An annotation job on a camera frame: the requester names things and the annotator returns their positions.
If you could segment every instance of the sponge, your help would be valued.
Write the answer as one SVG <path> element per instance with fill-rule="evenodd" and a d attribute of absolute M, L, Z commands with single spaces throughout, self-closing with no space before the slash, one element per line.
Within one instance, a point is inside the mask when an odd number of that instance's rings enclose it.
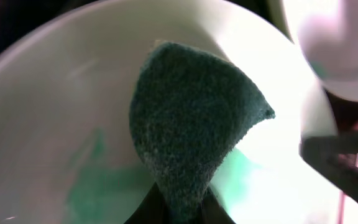
<path fill-rule="evenodd" d="M 195 218 L 226 154 L 274 110 L 229 62 L 164 42 L 141 68 L 129 113 L 131 136 L 169 207 L 171 223 Z"/>

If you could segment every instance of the makeup sponge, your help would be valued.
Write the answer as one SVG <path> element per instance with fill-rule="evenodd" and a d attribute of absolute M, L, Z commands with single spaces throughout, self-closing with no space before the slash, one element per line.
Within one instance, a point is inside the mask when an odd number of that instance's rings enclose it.
<path fill-rule="evenodd" d="M 274 110 L 240 69 L 206 52 L 164 42 L 150 53 L 129 113 L 131 136 L 169 209 L 194 218 L 227 153 Z"/>

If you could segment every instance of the white container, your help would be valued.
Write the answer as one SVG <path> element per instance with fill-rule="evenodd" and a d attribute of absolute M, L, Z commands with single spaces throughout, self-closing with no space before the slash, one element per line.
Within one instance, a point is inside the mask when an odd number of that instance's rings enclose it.
<path fill-rule="evenodd" d="M 97 2 L 0 56 L 0 223 L 122 224 L 132 214 L 153 180 L 132 145 L 129 103 L 156 39 L 232 61 L 277 113 L 250 131 L 212 181 L 234 221 L 334 223 L 338 190 L 298 155 L 301 135 L 336 133 L 324 93 L 278 30 L 218 0 Z M 95 129 L 108 149 L 101 160 L 91 152 Z M 95 189 L 99 177 L 106 183 Z"/>
<path fill-rule="evenodd" d="M 358 101 L 358 0 L 282 0 L 288 31 L 325 88 Z"/>

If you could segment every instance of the white plate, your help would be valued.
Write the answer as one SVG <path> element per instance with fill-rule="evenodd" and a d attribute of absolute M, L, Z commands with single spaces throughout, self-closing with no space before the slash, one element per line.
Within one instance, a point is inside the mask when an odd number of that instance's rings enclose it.
<path fill-rule="evenodd" d="M 238 145 L 264 168 L 246 168 L 253 162 L 234 151 L 213 180 L 228 214 L 237 223 L 332 223 L 337 190 L 298 156 L 301 133 L 336 132 L 313 72 L 276 28 L 218 0 L 97 2 L 0 56 L 0 222 L 55 224 L 66 215 L 71 223 L 121 224 L 136 209 L 152 179 L 137 165 L 127 114 L 155 39 L 228 58 L 277 113 Z M 109 149 L 101 164 L 86 162 L 95 128 Z M 89 180 L 79 174 L 84 166 L 91 166 Z M 93 189 L 99 175 L 112 179 L 104 195 Z"/>

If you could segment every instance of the white surface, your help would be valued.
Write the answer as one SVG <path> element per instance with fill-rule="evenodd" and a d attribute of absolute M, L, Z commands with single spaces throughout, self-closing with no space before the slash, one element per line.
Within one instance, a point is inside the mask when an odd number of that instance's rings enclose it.
<path fill-rule="evenodd" d="M 95 127 L 106 131 L 112 167 L 139 162 L 127 114 L 155 39 L 228 58 L 276 111 L 276 120 L 238 145 L 265 169 L 247 180 L 240 174 L 222 183 L 217 174 L 213 181 L 233 219 L 334 223 L 337 189 L 298 156 L 300 133 L 336 133 L 313 72 L 278 30 L 218 0 L 99 2 L 55 19 L 0 56 L 0 222 L 60 223 L 74 174 L 58 184 L 53 177 Z M 231 187 L 247 190 L 243 181 L 253 189 L 250 200 L 225 197 Z"/>
<path fill-rule="evenodd" d="M 358 101 L 358 1 L 282 0 L 291 38 L 325 70 L 324 86 Z"/>

